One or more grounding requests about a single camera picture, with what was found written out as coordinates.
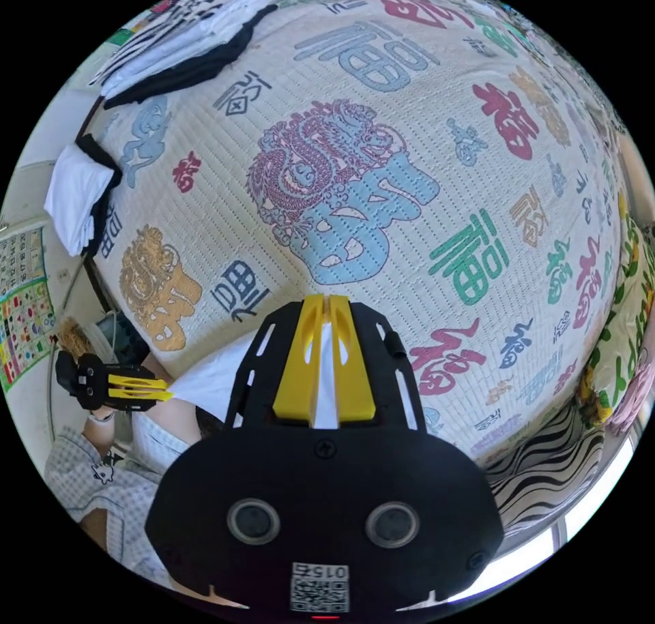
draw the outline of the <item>window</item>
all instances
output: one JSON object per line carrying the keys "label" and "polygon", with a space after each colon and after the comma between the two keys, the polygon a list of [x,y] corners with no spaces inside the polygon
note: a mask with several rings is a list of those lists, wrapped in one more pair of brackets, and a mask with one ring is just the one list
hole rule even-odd
{"label": "window", "polygon": [[592,518],[602,502],[607,499],[609,493],[614,489],[614,486],[619,478],[621,478],[621,474],[625,471],[631,458],[632,445],[626,439],[619,453],[605,470],[605,473],[598,479],[598,482],[564,516],[567,539],[570,540]]}
{"label": "window", "polygon": [[553,532],[549,528],[530,542],[489,563],[470,588],[449,598],[448,601],[459,601],[494,588],[535,567],[550,558],[554,552]]}

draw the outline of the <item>bed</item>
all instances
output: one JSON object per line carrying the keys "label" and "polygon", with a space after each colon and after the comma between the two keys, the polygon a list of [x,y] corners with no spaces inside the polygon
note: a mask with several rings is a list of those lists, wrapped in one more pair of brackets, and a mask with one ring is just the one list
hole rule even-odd
{"label": "bed", "polygon": [[609,114],[488,3],[277,3],[216,79],[95,112],[123,169],[97,271],[174,377],[290,300],[365,302],[430,432],[490,466],[570,401],[609,314]]}

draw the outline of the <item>wrist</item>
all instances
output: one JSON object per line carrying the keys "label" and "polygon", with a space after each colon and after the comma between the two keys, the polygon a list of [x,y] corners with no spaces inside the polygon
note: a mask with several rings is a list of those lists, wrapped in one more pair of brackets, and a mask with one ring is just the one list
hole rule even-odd
{"label": "wrist", "polygon": [[114,412],[115,410],[113,408],[109,408],[108,406],[100,406],[97,410],[91,410],[89,412],[89,417],[92,420],[102,422],[104,420],[111,419]]}

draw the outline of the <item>camera lens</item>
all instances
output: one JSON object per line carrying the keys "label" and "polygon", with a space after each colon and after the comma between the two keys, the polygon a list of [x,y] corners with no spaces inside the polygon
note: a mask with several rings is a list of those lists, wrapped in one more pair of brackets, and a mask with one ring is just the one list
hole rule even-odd
{"label": "camera lens", "polygon": [[366,535],[373,544],[397,549],[418,533],[418,515],[407,504],[389,502],[378,506],[366,521]]}
{"label": "camera lens", "polygon": [[275,508],[265,501],[243,499],[230,508],[227,526],[244,544],[266,544],[280,532],[280,518]]}

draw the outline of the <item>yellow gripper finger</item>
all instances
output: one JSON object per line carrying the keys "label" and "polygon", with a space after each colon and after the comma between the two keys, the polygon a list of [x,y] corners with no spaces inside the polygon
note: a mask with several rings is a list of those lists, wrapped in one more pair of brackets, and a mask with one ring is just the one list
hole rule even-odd
{"label": "yellow gripper finger", "polygon": [[113,399],[143,399],[145,401],[168,401],[173,398],[173,394],[170,392],[135,390],[131,388],[126,388],[124,390],[109,388],[107,394]]}
{"label": "yellow gripper finger", "polygon": [[[375,403],[347,296],[330,296],[334,392],[339,423],[371,421]],[[345,354],[341,353],[341,344]]]}
{"label": "yellow gripper finger", "polygon": [[168,384],[160,378],[136,378],[134,376],[118,376],[109,374],[110,387],[108,396],[113,399],[144,399],[146,401],[168,401],[171,392],[166,392]]}
{"label": "yellow gripper finger", "polygon": [[273,403],[279,419],[307,422],[314,427],[321,369],[321,333],[325,298],[307,296],[303,301],[282,380]]}

